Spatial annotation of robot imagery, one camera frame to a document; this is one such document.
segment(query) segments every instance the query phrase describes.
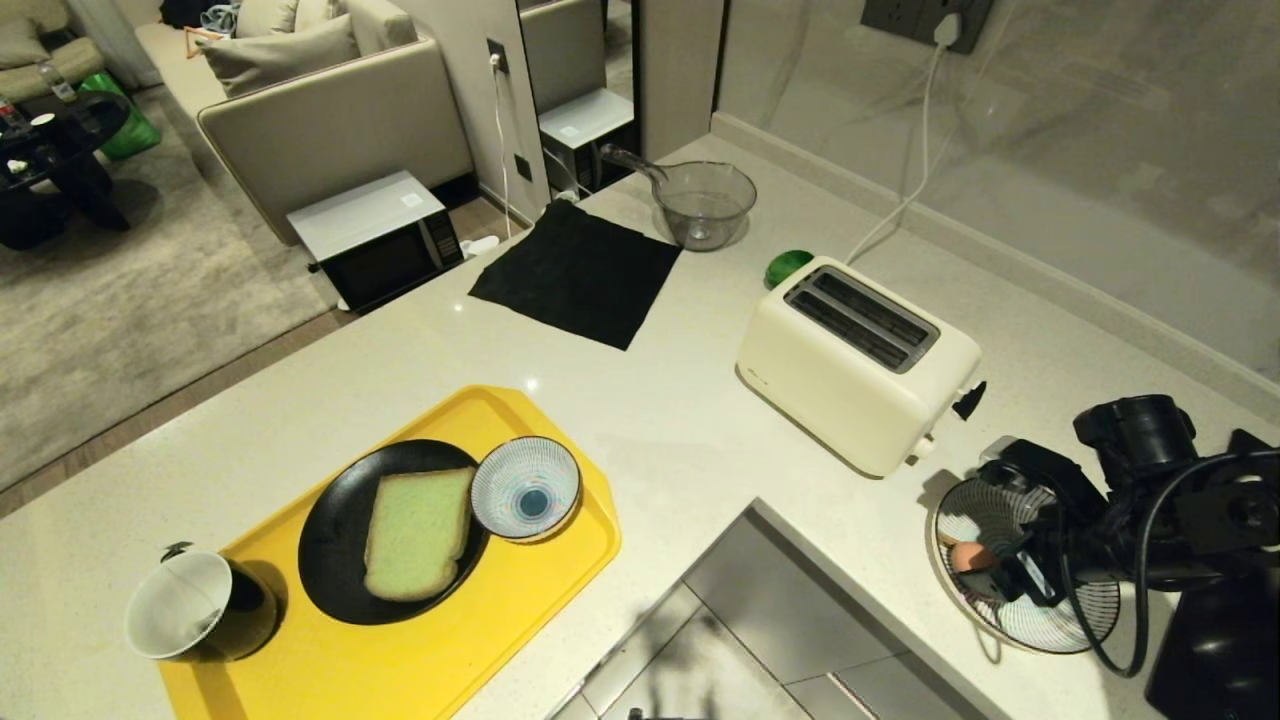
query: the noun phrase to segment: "black cable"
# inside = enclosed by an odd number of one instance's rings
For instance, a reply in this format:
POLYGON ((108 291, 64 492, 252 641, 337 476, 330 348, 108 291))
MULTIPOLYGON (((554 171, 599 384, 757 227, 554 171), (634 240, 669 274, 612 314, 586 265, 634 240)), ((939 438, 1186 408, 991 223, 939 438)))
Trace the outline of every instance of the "black cable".
POLYGON ((1080 629, 1084 630, 1084 638, 1089 642, 1089 647, 1093 650, 1094 655, 1098 656, 1098 661, 1102 665, 1120 675, 1121 678, 1133 678, 1142 671, 1142 666, 1147 661, 1147 635, 1151 630, 1151 623, 1148 618, 1147 606, 1147 553, 1151 548, 1151 532, 1156 525, 1156 515, 1160 514, 1160 507, 1165 503, 1174 489, 1181 484, 1187 478, 1202 473, 1208 468, 1222 465, 1226 462, 1233 462, 1236 460, 1253 460, 1258 457, 1280 457, 1280 447, 1272 447, 1270 450, 1258 450, 1254 452, 1236 452, 1231 455, 1219 455, 1216 457, 1208 457, 1194 462, 1185 468, 1181 473, 1174 477, 1160 488, 1156 493, 1155 501, 1147 512, 1142 518, 1142 525, 1138 530, 1138 547, 1134 552, 1134 625, 1137 630, 1133 639, 1133 657, 1129 660, 1128 667, 1120 667, 1116 665, 1111 656, 1102 650, 1102 642, 1098 641, 1097 635, 1093 634, 1093 628, 1089 625, 1088 619, 1084 616, 1084 610, 1080 606, 1080 598, 1075 593, 1075 583, 1071 580, 1071 569, 1068 561, 1068 533, 1066 533, 1066 519, 1065 514, 1059 510, 1057 514, 1057 528, 1059 536, 1061 538, 1061 548, 1059 552, 1059 570, 1062 574, 1062 585, 1066 591, 1066 598, 1071 602, 1071 610, 1075 611, 1075 619, 1080 624, 1080 629))

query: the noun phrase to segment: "small bowl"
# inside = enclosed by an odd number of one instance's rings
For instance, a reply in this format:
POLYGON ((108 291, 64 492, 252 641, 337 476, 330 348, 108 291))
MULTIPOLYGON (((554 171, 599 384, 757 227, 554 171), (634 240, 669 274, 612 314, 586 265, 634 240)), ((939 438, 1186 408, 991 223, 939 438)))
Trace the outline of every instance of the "small bowl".
POLYGON ((490 452, 471 482, 471 511, 490 533, 517 543, 547 539, 582 502, 582 473, 563 445, 531 436, 490 452))

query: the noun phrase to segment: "white toaster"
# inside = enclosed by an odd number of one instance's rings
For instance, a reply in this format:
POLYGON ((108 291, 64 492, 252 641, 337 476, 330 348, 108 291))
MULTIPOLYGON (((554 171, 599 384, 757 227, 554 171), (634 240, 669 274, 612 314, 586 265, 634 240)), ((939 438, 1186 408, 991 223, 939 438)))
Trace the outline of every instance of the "white toaster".
POLYGON ((980 359, 969 336, 815 258, 760 301, 737 370, 850 465, 882 477, 932 448, 928 433, 980 359))

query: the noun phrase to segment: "plastic bottle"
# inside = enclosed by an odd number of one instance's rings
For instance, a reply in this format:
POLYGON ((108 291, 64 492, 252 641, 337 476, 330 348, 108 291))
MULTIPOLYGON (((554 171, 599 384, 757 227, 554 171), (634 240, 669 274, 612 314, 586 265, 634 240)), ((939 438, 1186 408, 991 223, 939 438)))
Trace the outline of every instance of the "plastic bottle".
POLYGON ((29 129, 27 119, 22 117, 22 111, 9 102, 9 99, 0 95, 0 132, 22 135, 29 129))
POLYGON ((58 68, 49 63, 40 63, 40 79, 45 81, 49 90, 52 90, 54 95, 63 102, 70 105, 76 101, 76 88, 72 87, 72 83, 67 82, 67 78, 63 77, 63 73, 58 72, 58 68))

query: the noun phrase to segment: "white cup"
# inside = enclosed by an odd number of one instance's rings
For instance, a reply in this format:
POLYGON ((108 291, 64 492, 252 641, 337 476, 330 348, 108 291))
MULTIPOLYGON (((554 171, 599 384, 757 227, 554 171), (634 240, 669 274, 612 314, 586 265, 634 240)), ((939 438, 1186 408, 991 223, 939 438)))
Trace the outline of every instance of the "white cup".
POLYGON ((237 660, 276 625, 266 584, 216 552, 173 546, 129 598, 124 638, 142 657, 179 662, 237 660))

